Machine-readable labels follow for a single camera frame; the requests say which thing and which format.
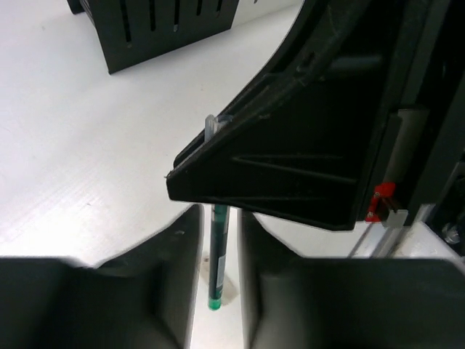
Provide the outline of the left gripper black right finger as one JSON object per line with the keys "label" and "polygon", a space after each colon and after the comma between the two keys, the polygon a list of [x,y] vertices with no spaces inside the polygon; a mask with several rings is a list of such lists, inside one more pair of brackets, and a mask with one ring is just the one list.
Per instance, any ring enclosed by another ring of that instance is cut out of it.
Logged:
{"label": "left gripper black right finger", "polygon": [[464,267],[306,258],[239,214],[246,348],[462,348]]}

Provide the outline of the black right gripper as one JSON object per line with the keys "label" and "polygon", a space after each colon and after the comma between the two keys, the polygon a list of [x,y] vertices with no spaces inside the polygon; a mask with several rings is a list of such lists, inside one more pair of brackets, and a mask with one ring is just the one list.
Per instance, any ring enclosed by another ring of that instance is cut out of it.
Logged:
{"label": "black right gripper", "polygon": [[365,204],[364,257],[464,256],[464,3],[431,1]]}

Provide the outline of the green gel pen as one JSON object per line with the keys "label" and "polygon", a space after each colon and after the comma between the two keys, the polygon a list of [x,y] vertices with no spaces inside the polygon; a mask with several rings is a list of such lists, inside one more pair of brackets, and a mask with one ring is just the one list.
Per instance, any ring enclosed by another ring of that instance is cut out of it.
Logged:
{"label": "green gel pen", "polygon": [[219,310],[222,305],[229,217],[229,206],[211,206],[208,302],[210,310]]}

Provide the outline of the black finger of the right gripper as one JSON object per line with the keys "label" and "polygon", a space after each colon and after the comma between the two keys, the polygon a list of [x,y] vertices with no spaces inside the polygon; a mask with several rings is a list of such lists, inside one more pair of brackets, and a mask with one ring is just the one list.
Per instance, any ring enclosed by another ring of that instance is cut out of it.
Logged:
{"label": "black finger of the right gripper", "polygon": [[169,198],[352,229],[428,11],[427,1],[305,1],[222,111],[228,123],[175,158]]}

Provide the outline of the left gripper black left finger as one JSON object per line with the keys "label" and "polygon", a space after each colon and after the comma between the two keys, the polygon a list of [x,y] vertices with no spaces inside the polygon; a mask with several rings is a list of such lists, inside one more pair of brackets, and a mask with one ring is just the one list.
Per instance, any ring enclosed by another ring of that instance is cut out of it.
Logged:
{"label": "left gripper black left finger", "polygon": [[97,268],[69,258],[2,257],[3,348],[186,348],[203,208]]}

